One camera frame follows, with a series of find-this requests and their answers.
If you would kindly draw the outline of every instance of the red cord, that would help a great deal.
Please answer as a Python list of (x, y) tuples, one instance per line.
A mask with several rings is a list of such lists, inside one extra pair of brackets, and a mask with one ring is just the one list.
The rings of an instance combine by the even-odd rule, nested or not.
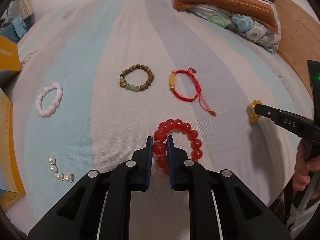
[(213, 116), (216, 116), (216, 112), (210, 109), (207, 102), (204, 100), (204, 98), (202, 96), (201, 86), (199, 85), (197, 78), (193, 74), (195, 72), (196, 72), (196, 70), (194, 68), (188, 68), (188, 70), (181, 70), (181, 69), (176, 70), (176, 74), (178, 74), (178, 73), (187, 74), (191, 78), (191, 80), (194, 82), (194, 84), (196, 86), (197, 93), (193, 98), (186, 98), (186, 97), (180, 95), (175, 89), (172, 89), (172, 93), (176, 96), (176, 98), (178, 98), (182, 101), (185, 101), (185, 102), (193, 102), (194, 100), (196, 100), (196, 98), (199, 98), (199, 103), (200, 103), (200, 106), (202, 107), (202, 109), (204, 109), (208, 113), (212, 114)]

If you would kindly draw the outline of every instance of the wooden bead bracelet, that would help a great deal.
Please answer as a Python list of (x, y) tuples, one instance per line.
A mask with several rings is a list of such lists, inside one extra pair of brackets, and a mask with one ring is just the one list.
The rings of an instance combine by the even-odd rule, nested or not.
[[(135, 85), (130, 85), (124, 79), (126, 75), (130, 74), (131, 72), (133, 72), (136, 69), (144, 70), (145, 72), (147, 72), (148, 77), (149, 77), (147, 82), (144, 83), (143, 85), (141, 85), (140, 87), (135, 86)], [(144, 91), (145, 89), (150, 87), (154, 79), (155, 79), (155, 75), (152, 73), (151, 69), (148, 66), (137, 64), (137, 65), (133, 65), (132, 67), (129, 67), (128, 69), (122, 71), (122, 73), (120, 75), (119, 84), (120, 84), (120, 87), (122, 87), (122, 88), (139, 92), (139, 91)]]
[(181, 131), (183, 134), (187, 134), (193, 149), (191, 153), (191, 160), (198, 162), (202, 157), (202, 151), (200, 150), (202, 142), (198, 139), (198, 132), (196, 130), (191, 130), (191, 125), (189, 123), (184, 123), (180, 119), (169, 119), (166, 122), (161, 122), (158, 126), (158, 130), (153, 134), (153, 139), (156, 143), (153, 145), (152, 150), (155, 155), (158, 155), (156, 163), (158, 167), (163, 169), (165, 175), (169, 175), (169, 168), (168, 157), (165, 155), (167, 152), (167, 146), (164, 142), (167, 139), (167, 133), (172, 130)]

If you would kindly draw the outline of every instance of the blue cloth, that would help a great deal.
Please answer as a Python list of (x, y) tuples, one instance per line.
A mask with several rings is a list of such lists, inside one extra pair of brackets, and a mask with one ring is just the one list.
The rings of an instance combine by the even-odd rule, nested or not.
[(18, 43), (20, 41), (20, 38), (18, 37), (12, 22), (8, 26), (6, 26), (2, 31), (0, 31), (0, 35), (14, 43)]
[(21, 14), (15, 17), (11, 23), (13, 24), (18, 37), (21, 39), (27, 33), (27, 26), (24, 23)]

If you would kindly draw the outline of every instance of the red string bracelet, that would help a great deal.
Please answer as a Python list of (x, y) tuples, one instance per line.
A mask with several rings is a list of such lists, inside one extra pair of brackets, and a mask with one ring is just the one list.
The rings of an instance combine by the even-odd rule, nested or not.
[[(176, 83), (176, 74), (178, 73), (183, 73), (183, 74), (187, 74), (191, 80), (194, 82), (195, 86), (196, 86), (196, 95), (193, 98), (186, 98), (182, 95), (180, 95), (176, 90), (175, 90), (175, 83)], [(210, 107), (208, 106), (207, 102), (204, 100), (202, 93), (201, 93), (201, 86), (199, 85), (199, 82), (197, 80), (197, 78), (195, 77), (195, 75), (193, 73), (196, 73), (196, 70), (194, 68), (188, 68), (188, 70), (174, 70), (172, 71), (170, 78), (169, 78), (169, 88), (172, 91), (172, 93), (176, 96), (176, 98), (185, 101), (185, 102), (193, 102), (194, 100), (196, 100), (197, 98), (199, 98), (199, 103), (200, 106), (202, 107), (202, 109), (204, 109), (205, 111), (207, 111), (208, 113), (210, 113), (213, 116), (216, 116), (216, 112), (211, 110)]]

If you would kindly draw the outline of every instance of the metal screw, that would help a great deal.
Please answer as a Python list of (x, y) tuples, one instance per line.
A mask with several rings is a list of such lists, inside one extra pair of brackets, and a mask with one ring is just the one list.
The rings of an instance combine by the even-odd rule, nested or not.
[(195, 164), (192, 160), (185, 160), (184, 161), (184, 165), (188, 166), (188, 167), (191, 167), (193, 166), (193, 164)]
[(127, 167), (134, 167), (136, 165), (136, 162), (133, 160), (130, 160), (130, 161), (127, 161), (125, 165), (127, 165)]
[(232, 172), (229, 170), (224, 170), (224, 171), (222, 171), (222, 175), (229, 178), (229, 177), (231, 177)]
[(97, 171), (89, 171), (88, 176), (89, 176), (89, 178), (95, 178), (98, 176), (98, 172)]

